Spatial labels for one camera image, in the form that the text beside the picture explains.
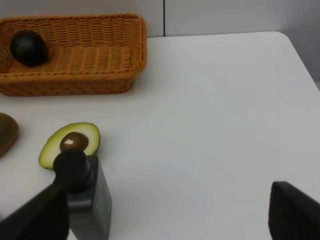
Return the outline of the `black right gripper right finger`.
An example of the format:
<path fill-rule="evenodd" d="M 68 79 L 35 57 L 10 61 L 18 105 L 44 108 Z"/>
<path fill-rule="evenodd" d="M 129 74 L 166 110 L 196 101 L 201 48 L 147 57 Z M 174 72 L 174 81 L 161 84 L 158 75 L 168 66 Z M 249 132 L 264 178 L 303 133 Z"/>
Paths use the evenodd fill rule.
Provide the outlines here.
<path fill-rule="evenodd" d="M 320 203 L 287 181 L 272 183 L 268 228 L 273 240 L 318 240 Z"/>

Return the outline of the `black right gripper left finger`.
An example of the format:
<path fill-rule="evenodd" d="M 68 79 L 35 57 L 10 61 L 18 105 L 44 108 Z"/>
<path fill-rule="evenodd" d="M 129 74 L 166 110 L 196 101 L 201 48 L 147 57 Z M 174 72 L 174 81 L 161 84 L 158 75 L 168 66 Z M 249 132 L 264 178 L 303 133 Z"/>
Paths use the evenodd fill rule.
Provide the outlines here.
<path fill-rule="evenodd" d="M 2 240 L 66 240 L 70 217 L 67 191 L 51 184 L 0 222 Z"/>

